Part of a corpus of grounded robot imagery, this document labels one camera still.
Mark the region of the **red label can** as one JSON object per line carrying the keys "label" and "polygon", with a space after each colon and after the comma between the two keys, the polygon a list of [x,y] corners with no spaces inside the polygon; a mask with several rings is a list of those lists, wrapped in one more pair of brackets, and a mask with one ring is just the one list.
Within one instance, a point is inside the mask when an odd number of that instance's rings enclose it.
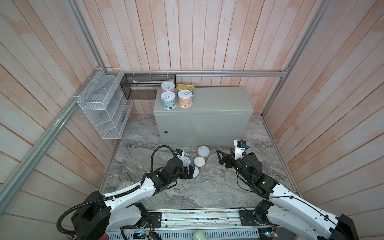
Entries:
{"label": "red label can", "polygon": [[187,157],[187,156],[184,156],[183,157],[183,166],[184,167],[188,167],[190,165],[191,165],[191,159],[189,157]]}

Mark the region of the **blue label can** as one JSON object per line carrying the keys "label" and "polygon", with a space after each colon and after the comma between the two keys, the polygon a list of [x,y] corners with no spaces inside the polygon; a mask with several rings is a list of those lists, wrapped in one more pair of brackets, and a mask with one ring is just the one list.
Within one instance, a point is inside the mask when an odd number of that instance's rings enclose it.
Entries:
{"label": "blue label can", "polygon": [[192,180],[196,181],[199,177],[199,174],[200,174],[199,168],[195,167]]}

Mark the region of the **teal label can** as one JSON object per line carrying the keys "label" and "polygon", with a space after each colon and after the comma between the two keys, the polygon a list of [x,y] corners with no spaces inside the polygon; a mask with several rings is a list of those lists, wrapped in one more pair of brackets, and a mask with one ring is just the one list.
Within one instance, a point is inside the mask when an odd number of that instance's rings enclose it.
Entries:
{"label": "teal label can", "polygon": [[161,94],[162,107],[166,110],[172,110],[175,108],[176,94],[174,92],[163,92]]}

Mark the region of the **orange label pull-tab can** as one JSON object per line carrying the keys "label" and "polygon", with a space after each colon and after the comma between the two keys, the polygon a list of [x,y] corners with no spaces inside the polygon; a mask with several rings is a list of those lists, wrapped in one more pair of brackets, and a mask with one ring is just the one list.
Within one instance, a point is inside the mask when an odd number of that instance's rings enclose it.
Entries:
{"label": "orange label pull-tab can", "polygon": [[193,94],[189,90],[180,90],[178,92],[178,103],[181,108],[188,108],[192,104]]}

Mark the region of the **gold rectangular tin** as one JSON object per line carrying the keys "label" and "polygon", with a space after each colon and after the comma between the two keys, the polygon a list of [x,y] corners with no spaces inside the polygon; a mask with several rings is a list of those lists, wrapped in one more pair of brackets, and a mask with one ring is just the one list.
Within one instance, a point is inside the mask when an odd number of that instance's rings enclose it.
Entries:
{"label": "gold rectangular tin", "polygon": [[194,97],[195,86],[193,86],[193,85],[178,84],[176,89],[178,92],[181,90],[188,90],[192,93],[192,97]]}

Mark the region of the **pink label can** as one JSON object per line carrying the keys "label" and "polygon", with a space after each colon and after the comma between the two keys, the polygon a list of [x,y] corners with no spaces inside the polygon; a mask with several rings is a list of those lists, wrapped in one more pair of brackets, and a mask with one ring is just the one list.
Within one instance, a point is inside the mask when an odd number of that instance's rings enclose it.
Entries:
{"label": "pink label can", "polygon": [[162,92],[175,92],[175,83],[166,81],[161,84]]}

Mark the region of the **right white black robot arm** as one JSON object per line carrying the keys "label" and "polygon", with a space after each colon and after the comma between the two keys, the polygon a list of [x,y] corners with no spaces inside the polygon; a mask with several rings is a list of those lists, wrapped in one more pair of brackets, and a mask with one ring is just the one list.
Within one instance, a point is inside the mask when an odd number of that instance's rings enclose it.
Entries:
{"label": "right white black robot arm", "polygon": [[235,169],[249,190],[262,197],[254,210],[240,210],[242,219],[259,225],[281,226],[306,240],[357,240],[354,221],[336,216],[300,198],[263,172],[263,164],[245,149],[217,151],[220,165]]}

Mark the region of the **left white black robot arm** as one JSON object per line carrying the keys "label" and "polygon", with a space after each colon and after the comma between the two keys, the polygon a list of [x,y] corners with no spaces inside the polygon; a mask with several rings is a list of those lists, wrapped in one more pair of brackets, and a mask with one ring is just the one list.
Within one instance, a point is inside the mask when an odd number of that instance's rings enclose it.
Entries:
{"label": "left white black robot arm", "polygon": [[179,158],[170,159],[164,167],[144,175],[143,179],[125,189],[102,195],[91,193],[81,204],[68,210],[72,213],[73,231],[66,231],[60,223],[57,228],[79,240],[98,240],[106,231],[125,226],[140,228],[148,214],[141,200],[170,189],[179,179],[191,180],[195,167],[184,166]]}

